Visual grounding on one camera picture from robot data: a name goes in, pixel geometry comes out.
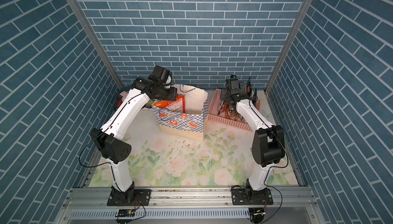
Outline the orange red condiment packet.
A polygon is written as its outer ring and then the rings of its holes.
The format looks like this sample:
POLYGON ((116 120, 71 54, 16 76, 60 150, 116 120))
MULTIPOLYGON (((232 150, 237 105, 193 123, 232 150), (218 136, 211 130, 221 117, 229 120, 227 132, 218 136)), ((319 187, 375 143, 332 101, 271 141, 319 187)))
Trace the orange red condiment packet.
POLYGON ((161 101, 154 103, 154 106, 171 112, 185 113, 185 96, 178 95, 175 101, 161 101))

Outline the white checkered paper bag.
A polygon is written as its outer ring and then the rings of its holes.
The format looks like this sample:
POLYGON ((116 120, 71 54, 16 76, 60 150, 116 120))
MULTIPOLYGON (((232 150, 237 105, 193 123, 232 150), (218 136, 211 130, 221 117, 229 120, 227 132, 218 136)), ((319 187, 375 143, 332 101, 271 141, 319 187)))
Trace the white checkered paper bag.
POLYGON ((208 115, 208 92, 193 86, 174 84, 178 95, 185 96, 185 113, 171 112, 153 105, 162 132, 202 141, 208 115))

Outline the pink perforated plastic basket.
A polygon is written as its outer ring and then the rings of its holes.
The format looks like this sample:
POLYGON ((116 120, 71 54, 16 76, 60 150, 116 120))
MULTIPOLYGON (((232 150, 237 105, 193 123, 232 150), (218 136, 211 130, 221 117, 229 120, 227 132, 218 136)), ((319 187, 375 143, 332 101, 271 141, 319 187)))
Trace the pink perforated plastic basket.
POLYGON ((209 103, 209 109, 208 109, 209 120, 219 122, 225 125, 229 125, 235 128, 248 130, 248 131, 255 130, 255 128, 250 127, 244 119, 240 119, 239 116, 229 118, 228 116, 226 116, 225 112, 219 111, 221 107, 220 95, 221 95, 221 89, 216 89, 209 103))

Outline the teal stationery tray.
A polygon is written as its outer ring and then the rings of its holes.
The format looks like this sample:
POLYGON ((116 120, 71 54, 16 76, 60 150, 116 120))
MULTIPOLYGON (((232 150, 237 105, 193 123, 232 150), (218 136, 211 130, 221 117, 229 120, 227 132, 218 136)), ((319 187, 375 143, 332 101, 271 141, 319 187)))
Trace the teal stationery tray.
POLYGON ((124 100, 128 96, 130 89, 132 89, 132 86, 125 86, 118 91, 116 100, 114 102, 114 110, 117 110, 120 107, 120 105, 124 102, 124 100))

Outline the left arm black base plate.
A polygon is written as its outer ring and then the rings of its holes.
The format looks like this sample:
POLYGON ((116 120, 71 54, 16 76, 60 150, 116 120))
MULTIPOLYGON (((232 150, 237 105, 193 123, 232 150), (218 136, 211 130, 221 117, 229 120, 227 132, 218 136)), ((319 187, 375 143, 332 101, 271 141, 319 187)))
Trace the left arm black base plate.
POLYGON ((148 206, 151 196, 151 189, 131 189, 120 192, 112 187, 107 206, 148 206))

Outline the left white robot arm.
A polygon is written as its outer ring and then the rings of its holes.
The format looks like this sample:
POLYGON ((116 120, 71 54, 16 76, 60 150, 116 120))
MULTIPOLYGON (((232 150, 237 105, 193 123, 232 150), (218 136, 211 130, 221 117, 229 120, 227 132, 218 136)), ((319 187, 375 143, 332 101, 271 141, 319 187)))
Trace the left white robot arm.
POLYGON ((177 89, 171 86, 172 77, 137 78, 127 97, 114 115, 100 129, 92 129, 90 136, 103 158, 110 165, 115 193, 129 193, 134 182, 129 173, 128 157, 132 146, 123 141, 125 133, 139 111, 150 101, 174 101, 177 89))

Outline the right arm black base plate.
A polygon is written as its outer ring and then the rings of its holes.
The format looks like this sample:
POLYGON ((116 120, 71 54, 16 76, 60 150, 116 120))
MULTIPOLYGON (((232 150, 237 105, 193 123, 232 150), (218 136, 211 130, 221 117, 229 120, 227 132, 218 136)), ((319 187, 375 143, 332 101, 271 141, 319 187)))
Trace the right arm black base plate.
POLYGON ((233 205, 272 205, 270 189, 254 191, 250 187, 233 186, 231 188, 233 205))

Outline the floral table mat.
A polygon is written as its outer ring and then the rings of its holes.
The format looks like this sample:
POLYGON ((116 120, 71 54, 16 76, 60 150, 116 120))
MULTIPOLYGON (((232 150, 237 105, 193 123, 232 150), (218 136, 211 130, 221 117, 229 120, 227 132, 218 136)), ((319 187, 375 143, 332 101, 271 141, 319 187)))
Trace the floral table mat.
POLYGON ((137 187, 244 185, 255 166, 253 137, 211 120, 202 141, 170 135, 152 109, 142 109, 125 133, 132 146, 126 166, 137 187))

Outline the aluminium mounting rail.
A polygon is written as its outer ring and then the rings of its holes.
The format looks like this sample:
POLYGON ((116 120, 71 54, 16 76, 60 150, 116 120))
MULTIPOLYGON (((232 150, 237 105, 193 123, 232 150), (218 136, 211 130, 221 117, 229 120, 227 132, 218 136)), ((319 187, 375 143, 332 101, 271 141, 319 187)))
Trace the aluminium mounting rail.
POLYGON ((58 224, 322 224, 309 187, 275 186, 273 203, 252 205, 233 187, 138 188, 129 206, 109 206, 108 188, 74 188, 58 224))

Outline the dark red condiment packet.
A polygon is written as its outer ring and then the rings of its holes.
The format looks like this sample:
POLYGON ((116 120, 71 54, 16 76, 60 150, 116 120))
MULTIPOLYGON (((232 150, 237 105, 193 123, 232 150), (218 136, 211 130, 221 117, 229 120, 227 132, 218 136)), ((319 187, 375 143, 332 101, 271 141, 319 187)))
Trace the dark red condiment packet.
POLYGON ((232 106, 228 105, 226 102, 223 102, 218 108, 218 116, 226 119, 233 119, 235 117, 235 111, 232 106))

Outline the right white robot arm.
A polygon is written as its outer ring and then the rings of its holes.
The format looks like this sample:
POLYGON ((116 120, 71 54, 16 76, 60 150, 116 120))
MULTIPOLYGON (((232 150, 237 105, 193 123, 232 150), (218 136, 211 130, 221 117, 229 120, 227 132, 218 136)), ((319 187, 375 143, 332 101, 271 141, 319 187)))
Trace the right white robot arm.
POLYGON ((236 75, 231 75, 226 80, 220 100, 240 114, 254 131, 251 152, 256 165, 246 181, 246 189, 249 196, 259 196, 267 188, 270 170, 277 168, 280 160, 286 155, 283 129, 261 115, 247 89, 241 87, 236 75))

